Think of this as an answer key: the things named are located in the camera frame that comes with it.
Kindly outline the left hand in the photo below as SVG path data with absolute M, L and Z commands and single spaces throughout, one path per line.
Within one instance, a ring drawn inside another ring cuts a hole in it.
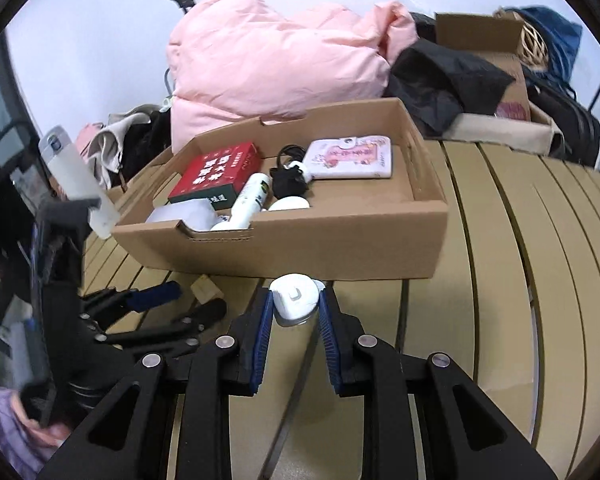
M 62 422 L 42 427 L 39 422 L 30 419 L 24 410 L 17 391 L 13 391 L 10 396 L 10 406 L 20 425 L 40 445 L 59 448 L 71 434 L 71 429 Z

